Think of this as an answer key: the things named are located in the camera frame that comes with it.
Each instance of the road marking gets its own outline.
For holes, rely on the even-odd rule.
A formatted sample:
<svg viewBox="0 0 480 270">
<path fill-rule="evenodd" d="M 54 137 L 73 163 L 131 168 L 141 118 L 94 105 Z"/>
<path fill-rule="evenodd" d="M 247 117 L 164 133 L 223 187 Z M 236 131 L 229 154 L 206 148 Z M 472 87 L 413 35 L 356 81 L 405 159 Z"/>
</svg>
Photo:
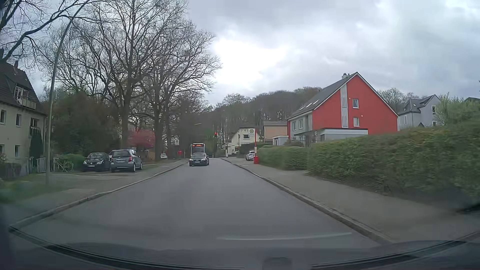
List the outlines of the road marking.
<svg viewBox="0 0 480 270">
<path fill-rule="evenodd" d="M 278 236 L 278 237 L 218 237 L 220 240 L 243 240 L 243 241 L 267 241 L 267 240 L 302 240 L 302 239 L 315 239 L 315 238 L 328 238 L 344 235 L 351 235 L 352 233 L 331 233 L 320 235 L 305 235 L 305 236 Z"/>
</svg>

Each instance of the parked car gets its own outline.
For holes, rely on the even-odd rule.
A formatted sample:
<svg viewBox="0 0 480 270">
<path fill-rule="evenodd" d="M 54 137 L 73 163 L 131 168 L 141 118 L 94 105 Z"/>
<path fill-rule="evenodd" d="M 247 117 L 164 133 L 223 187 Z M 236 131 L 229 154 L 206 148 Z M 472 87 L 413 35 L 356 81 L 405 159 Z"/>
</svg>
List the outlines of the parked car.
<svg viewBox="0 0 480 270">
<path fill-rule="evenodd" d="M 248 151 L 248 154 L 245 156 L 246 160 L 253 160 L 253 157 L 255 157 L 255 150 L 250 150 Z"/>
<path fill-rule="evenodd" d="M 137 170 L 142 170 L 144 168 L 142 159 L 137 156 L 137 152 L 134 149 L 118 149 L 112 151 L 111 154 L 110 170 L 112 172 L 124 169 L 136 172 Z"/>
<path fill-rule="evenodd" d="M 191 166 L 208 166 L 210 164 L 210 158 L 205 153 L 193 153 L 189 160 Z"/>
<path fill-rule="evenodd" d="M 110 170 L 110 159 L 108 158 L 107 153 L 90 153 L 90 155 L 88 155 L 87 159 L 84 161 L 82 171 L 86 172 L 90 170 L 94 170 L 96 172 Z"/>
</svg>

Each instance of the black hatchback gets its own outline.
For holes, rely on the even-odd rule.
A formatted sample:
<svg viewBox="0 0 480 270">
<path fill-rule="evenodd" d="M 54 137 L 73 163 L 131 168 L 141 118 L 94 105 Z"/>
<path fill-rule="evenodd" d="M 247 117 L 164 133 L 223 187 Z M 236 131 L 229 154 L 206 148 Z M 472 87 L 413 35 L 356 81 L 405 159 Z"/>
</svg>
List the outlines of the black hatchback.
<svg viewBox="0 0 480 270">
<path fill-rule="evenodd" d="M 107 153 L 94 152 L 88 155 L 87 159 L 84 161 L 82 171 L 106 171 L 110 170 L 110 160 L 108 159 Z"/>
</svg>

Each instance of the bicycle wheel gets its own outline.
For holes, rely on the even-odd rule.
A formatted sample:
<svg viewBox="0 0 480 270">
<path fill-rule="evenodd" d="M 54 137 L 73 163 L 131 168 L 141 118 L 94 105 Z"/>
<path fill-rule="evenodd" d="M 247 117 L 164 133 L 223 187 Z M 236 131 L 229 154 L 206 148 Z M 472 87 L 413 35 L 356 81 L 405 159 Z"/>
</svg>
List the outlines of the bicycle wheel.
<svg viewBox="0 0 480 270">
<path fill-rule="evenodd" d="M 73 171 L 73 163 L 71 161 L 66 161 L 64 164 L 63 164 L 63 169 L 66 171 L 66 172 L 71 172 Z"/>
</svg>

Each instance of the road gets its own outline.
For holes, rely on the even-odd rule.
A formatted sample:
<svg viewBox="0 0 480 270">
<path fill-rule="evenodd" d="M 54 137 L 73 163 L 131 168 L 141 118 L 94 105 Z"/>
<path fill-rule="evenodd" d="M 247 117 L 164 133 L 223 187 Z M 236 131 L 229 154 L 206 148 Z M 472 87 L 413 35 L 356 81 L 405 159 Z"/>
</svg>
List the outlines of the road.
<svg viewBox="0 0 480 270">
<path fill-rule="evenodd" d="M 147 249 L 372 247 L 346 225 L 224 160 L 183 165 L 22 228 L 57 244 Z"/>
</svg>

